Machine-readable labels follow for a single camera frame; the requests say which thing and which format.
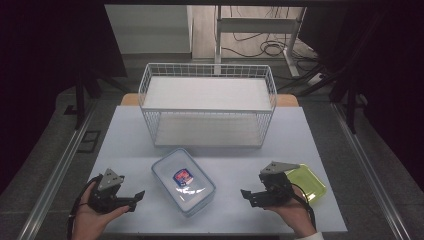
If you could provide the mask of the person's right hand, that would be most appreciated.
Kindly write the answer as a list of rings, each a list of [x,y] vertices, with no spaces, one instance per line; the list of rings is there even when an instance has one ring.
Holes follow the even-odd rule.
[[[305,237],[318,232],[312,224],[307,210],[295,199],[283,206],[270,206],[266,210],[275,212],[293,230],[296,237]]]

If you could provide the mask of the green-lidded food container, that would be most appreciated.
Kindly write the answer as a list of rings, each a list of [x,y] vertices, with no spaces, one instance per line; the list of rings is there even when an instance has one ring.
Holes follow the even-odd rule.
[[[298,168],[287,171],[286,175],[293,184],[304,191],[310,203],[316,202],[327,192],[326,186],[306,164],[300,164]]]

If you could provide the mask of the black metal stand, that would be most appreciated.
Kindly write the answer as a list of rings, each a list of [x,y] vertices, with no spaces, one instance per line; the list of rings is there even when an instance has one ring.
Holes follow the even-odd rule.
[[[101,72],[97,69],[81,68],[75,77],[75,105],[69,105],[64,114],[75,115],[76,124],[75,129],[79,130],[82,128],[83,122],[86,120],[85,110],[85,93],[93,99],[101,97],[102,90],[98,83],[98,79],[106,82],[114,88],[121,90],[123,93],[129,93],[130,89],[119,83],[113,77]]]
[[[358,74],[352,67],[344,67],[333,75],[336,83],[329,94],[331,102],[340,102],[347,96],[345,122],[352,134],[356,133],[355,110],[358,93]]]

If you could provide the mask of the person's left hand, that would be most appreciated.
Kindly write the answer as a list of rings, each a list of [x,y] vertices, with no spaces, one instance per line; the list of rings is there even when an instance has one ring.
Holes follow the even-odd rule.
[[[71,240],[97,240],[110,222],[129,210],[128,206],[123,206],[107,214],[94,211],[88,206],[89,196],[94,186],[95,182],[88,186],[78,204]]]

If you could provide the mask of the white wire shelf rack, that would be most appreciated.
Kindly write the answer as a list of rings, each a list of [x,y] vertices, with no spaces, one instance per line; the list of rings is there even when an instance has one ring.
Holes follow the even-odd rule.
[[[157,147],[260,148],[277,91],[268,65],[149,63],[138,102]]]

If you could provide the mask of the silver metal rail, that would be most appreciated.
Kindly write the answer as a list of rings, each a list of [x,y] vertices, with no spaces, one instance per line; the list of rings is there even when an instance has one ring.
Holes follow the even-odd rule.
[[[330,106],[337,116],[339,125],[355,155],[355,158],[359,162],[363,174],[370,185],[370,188],[394,237],[396,240],[412,240],[399,211],[385,190],[357,135],[353,133],[348,126],[347,116],[343,112],[343,109],[334,103],[331,103]]]
[[[79,144],[91,122],[97,100],[90,100],[87,104],[86,117],[83,119],[80,128],[75,130],[64,153],[53,168],[47,183],[39,195],[34,207],[32,208],[25,224],[23,225],[17,240],[35,240],[44,219],[47,216],[52,202],[64,180],[64,177],[72,163],[77,152]]]

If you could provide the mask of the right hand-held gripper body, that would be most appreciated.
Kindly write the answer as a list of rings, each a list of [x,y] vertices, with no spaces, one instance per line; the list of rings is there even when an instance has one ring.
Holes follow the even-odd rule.
[[[260,171],[259,178],[266,189],[266,195],[260,199],[267,201],[265,207],[282,206],[293,198],[295,193],[286,171],[298,167],[299,164],[272,161]]]

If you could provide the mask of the white power strip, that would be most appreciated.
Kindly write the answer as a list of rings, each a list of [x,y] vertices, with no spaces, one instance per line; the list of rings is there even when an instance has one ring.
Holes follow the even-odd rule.
[[[309,86],[313,86],[317,83],[319,83],[321,80],[323,80],[326,77],[325,74],[323,73],[317,73],[316,75],[314,75],[308,82],[307,84]]]

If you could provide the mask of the wooden table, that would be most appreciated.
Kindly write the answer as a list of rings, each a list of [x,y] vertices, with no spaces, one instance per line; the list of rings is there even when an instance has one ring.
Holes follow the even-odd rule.
[[[137,106],[138,95],[136,93],[125,94],[122,98],[121,104],[123,106]],[[299,103],[297,98],[292,94],[278,94],[277,107],[298,107]]]

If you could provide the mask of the white metal desk frame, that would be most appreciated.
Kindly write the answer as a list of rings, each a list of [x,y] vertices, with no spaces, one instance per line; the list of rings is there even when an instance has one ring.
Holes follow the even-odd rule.
[[[214,62],[216,64],[220,64],[222,60],[221,35],[223,33],[286,34],[289,35],[290,38],[284,44],[282,53],[291,76],[300,76],[294,61],[293,53],[294,45],[306,11],[305,7],[299,7],[299,12],[295,18],[223,17],[221,6],[216,6],[215,10]]]

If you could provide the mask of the clear blue-rimmed food container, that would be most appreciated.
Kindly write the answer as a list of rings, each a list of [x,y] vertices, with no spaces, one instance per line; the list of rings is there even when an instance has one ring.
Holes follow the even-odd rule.
[[[201,211],[215,195],[216,185],[183,148],[155,162],[151,170],[185,217]]]

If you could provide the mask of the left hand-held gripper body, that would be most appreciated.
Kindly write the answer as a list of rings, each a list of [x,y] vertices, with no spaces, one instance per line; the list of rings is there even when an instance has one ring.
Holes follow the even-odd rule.
[[[104,174],[99,174],[95,178],[95,186],[92,189],[88,205],[97,213],[110,213],[115,209],[124,206],[125,203],[117,197],[117,192],[124,182],[124,177],[116,174],[112,169],[107,168]]]

